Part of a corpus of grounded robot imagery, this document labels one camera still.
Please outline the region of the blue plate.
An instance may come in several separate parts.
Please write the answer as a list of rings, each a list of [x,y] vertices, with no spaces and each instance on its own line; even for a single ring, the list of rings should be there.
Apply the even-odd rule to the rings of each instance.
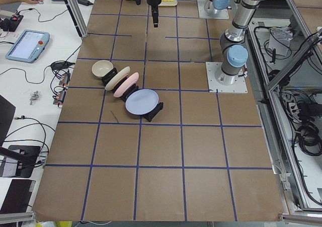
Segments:
[[[125,102],[126,110],[134,115],[151,112],[158,104],[159,97],[154,90],[141,89],[132,93]]]

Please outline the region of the cream plate in rack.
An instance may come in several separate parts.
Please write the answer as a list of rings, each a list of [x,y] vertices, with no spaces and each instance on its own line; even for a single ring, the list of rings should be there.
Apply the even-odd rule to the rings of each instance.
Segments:
[[[105,90],[111,91],[122,79],[128,76],[130,73],[130,67],[127,66],[119,71],[111,80],[106,84]]]

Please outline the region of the pink plate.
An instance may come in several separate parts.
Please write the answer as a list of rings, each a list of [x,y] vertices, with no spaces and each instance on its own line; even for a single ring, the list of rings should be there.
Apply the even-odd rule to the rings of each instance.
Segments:
[[[127,78],[115,91],[114,97],[120,98],[132,85],[136,84],[139,79],[139,73],[133,73],[129,78]]]

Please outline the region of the cream rectangular tray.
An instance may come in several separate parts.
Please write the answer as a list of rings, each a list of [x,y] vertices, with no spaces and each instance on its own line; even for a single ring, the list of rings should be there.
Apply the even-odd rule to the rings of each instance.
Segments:
[[[159,4],[159,6],[160,7],[174,7],[174,6],[176,6],[178,4],[178,2],[175,0],[175,2],[174,3],[163,3],[163,2],[161,2],[160,4]]]

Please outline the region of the black power adapter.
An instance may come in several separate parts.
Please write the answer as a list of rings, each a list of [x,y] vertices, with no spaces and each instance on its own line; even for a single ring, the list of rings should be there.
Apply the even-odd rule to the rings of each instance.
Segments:
[[[93,3],[89,0],[77,0],[77,2],[80,4],[80,5],[84,5],[84,6],[92,6]]]

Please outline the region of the beige bowl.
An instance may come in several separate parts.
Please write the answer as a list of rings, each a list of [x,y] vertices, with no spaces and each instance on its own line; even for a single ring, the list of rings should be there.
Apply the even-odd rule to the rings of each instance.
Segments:
[[[103,76],[105,76],[109,71],[113,69],[112,62],[108,60],[99,60],[95,62],[92,66],[92,74],[101,79]]]

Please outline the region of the black dish rack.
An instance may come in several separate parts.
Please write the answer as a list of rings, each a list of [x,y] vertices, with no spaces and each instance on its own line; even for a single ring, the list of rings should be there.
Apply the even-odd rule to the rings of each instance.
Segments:
[[[103,76],[101,78],[102,83],[106,86],[106,84],[111,80],[111,78],[113,76],[115,76],[119,71],[117,71],[116,68],[113,68],[111,71],[109,71],[105,76]],[[115,91],[118,89],[118,87],[127,79],[129,78],[131,75],[128,74],[127,77],[125,77],[124,79],[122,79],[112,90],[111,92],[114,94]],[[124,103],[126,102],[127,98],[134,92],[140,90],[139,86],[136,84],[132,85],[120,98]],[[164,104],[163,102],[158,101],[158,104],[156,105],[156,107],[149,113],[146,113],[144,115],[138,115],[138,116],[142,116],[143,118],[145,118],[147,121],[151,122],[153,120],[153,118],[159,113],[159,111],[161,111],[164,108]]]

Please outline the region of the blue teach pendant near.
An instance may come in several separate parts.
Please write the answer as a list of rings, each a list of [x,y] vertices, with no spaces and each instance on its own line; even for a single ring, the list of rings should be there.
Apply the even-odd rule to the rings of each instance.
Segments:
[[[13,61],[33,63],[49,42],[50,34],[47,32],[24,30],[5,58]]]

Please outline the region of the aluminium frame post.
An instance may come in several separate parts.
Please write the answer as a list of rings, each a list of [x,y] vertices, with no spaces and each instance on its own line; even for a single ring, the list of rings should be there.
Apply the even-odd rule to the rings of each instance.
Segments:
[[[88,37],[88,29],[76,0],[63,0],[69,11],[75,29],[81,38]]]

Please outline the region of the black emergency switch box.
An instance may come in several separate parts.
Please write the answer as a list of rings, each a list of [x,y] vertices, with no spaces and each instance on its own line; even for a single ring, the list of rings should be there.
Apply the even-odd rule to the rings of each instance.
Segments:
[[[5,32],[15,32],[23,19],[23,15],[13,15],[1,21],[1,29]]]

